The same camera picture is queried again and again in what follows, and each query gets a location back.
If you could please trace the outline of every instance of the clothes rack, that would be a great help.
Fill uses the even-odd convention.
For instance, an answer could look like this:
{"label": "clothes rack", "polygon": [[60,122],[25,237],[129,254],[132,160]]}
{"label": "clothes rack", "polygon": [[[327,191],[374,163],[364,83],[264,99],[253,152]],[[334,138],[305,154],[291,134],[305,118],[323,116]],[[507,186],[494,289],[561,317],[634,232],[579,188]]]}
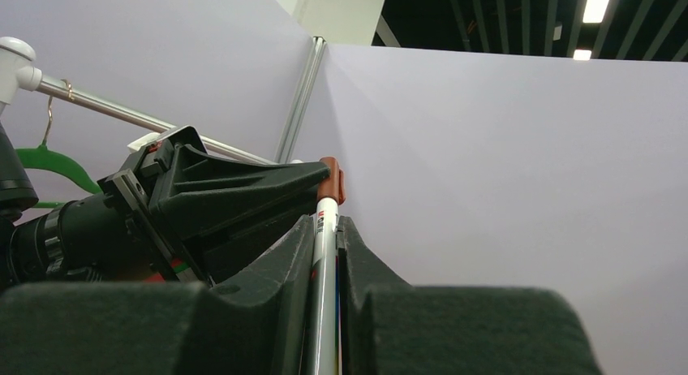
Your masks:
{"label": "clothes rack", "polygon": [[[40,69],[34,67],[32,62],[35,59],[36,52],[26,42],[12,37],[0,38],[0,114],[2,114],[5,105],[11,104],[17,89],[21,88],[51,95],[151,131],[163,132],[175,127],[175,125],[151,115],[129,109],[71,86],[67,87],[60,79],[45,75]],[[268,159],[244,152],[206,136],[201,136],[201,139],[208,150],[234,160],[264,165],[275,164]]]}

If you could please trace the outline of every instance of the lens ring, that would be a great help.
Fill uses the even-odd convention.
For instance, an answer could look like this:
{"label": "lens ring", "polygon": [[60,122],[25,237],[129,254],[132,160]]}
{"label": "lens ring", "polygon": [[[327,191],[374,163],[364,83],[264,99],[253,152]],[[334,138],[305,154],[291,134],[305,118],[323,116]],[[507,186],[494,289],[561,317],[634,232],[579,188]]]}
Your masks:
{"label": "lens ring", "polygon": [[62,266],[64,262],[64,249],[60,240],[60,215],[62,208],[66,205],[58,206],[45,216],[43,233],[45,234],[45,252],[48,254],[48,267],[45,274],[48,279],[55,278],[66,273]]}

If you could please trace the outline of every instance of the ceiling light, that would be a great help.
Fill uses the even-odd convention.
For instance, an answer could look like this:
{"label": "ceiling light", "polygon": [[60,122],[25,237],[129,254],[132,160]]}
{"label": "ceiling light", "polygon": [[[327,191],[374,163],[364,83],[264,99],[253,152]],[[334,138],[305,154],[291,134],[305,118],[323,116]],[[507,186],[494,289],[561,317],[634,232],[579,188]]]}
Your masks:
{"label": "ceiling light", "polygon": [[554,41],[559,41],[561,39],[561,22],[557,22],[554,26],[554,36],[552,37]]}
{"label": "ceiling light", "polygon": [[583,13],[583,23],[598,24],[602,22],[608,4],[609,0],[587,0]]}
{"label": "ceiling light", "polygon": [[592,56],[592,50],[576,49],[574,51],[574,60],[587,61]]}

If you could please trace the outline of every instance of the white pole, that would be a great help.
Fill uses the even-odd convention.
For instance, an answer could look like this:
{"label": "white pole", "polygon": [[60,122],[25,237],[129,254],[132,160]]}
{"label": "white pole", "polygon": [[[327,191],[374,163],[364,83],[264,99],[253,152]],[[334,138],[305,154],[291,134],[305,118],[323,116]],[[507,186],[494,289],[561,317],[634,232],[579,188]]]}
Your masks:
{"label": "white pole", "polygon": [[307,368],[310,375],[339,373],[337,341],[337,223],[344,202],[342,173],[333,157],[321,161],[330,176],[318,188],[316,243],[313,249],[312,308],[309,321]]}

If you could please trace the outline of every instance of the red cap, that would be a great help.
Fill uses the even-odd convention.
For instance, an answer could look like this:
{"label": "red cap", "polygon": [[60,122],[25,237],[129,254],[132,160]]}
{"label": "red cap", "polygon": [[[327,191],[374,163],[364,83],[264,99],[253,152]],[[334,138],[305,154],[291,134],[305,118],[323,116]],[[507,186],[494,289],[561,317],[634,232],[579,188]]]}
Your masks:
{"label": "red cap", "polygon": [[338,205],[344,203],[346,200],[346,192],[344,191],[344,171],[339,169],[339,163],[334,157],[323,157],[321,162],[327,164],[329,167],[329,177],[322,182],[318,187],[318,201],[322,198],[332,198],[337,201]]}

